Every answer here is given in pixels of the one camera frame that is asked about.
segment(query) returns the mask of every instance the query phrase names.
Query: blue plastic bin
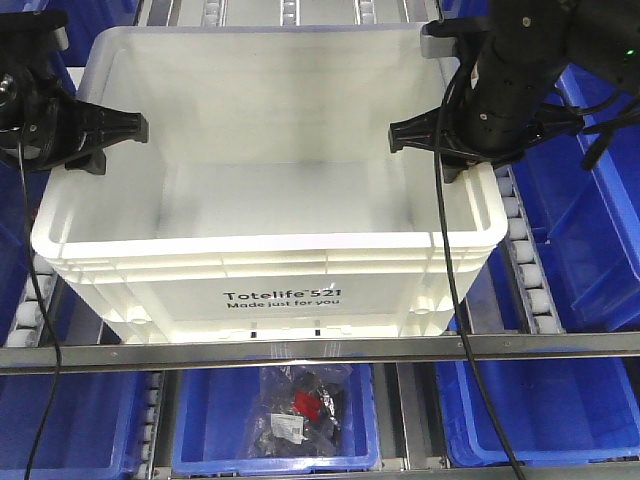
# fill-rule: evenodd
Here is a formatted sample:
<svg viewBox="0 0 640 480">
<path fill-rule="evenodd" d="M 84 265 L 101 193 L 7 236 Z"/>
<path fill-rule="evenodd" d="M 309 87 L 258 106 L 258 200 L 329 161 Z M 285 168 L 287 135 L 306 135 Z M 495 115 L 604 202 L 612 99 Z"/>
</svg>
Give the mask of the blue plastic bin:
<svg viewBox="0 0 640 480">
<path fill-rule="evenodd" d="M 144 389 L 138 372 L 60 377 L 33 480 L 120 480 L 140 464 Z M 0 377 L 0 479 L 22 480 L 50 375 Z"/>
<path fill-rule="evenodd" d="M 518 460 L 576 465 L 640 453 L 640 412 L 620 359 L 483 361 Z M 507 462 L 466 362 L 437 365 L 447 449 L 460 467 Z"/>
<path fill-rule="evenodd" d="M 365 470 L 379 459 L 376 411 L 369 365 L 354 365 L 346 395 L 341 454 L 337 457 L 237 459 L 259 368 L 184 373 L 176 419 L 173 470 L 181 475 L 267 475 Z"/>
<path fill-rule="evenodd" d="M 562 76 L 576 105 L 600 102 L 612 88 L 577 67 Z M 598 120 L 615 114 L 600 114 Z M 574 331 L 640 327 L 640 127 L 618 131 L 593 172 L 579 163 L 593 138 L 563 136 L 532 149 L 516 165 L 526 185 L 527 210 L 539 211 L 539 227 L 560 263 L 574 311 Z"/>
</svg>

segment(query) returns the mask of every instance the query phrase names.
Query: metal frame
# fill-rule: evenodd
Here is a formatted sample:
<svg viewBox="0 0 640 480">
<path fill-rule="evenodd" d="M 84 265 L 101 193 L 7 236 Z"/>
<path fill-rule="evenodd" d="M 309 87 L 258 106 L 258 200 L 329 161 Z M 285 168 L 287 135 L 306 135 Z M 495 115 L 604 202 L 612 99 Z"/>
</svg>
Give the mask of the metal frame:
<svg viewBox="0 0 640 480">
<path fill-rule="evenodd" d="M 640 356 L 640 332 L 472 335 L 479 360 Z M 178 370 L 293 363 L 463 360 L 460 337 L 287 340 L 254 343 L 62 347 L 63 372 Z M 51 372 L 50 347 L 0 349 L 0 374 Z"/>
</svg>

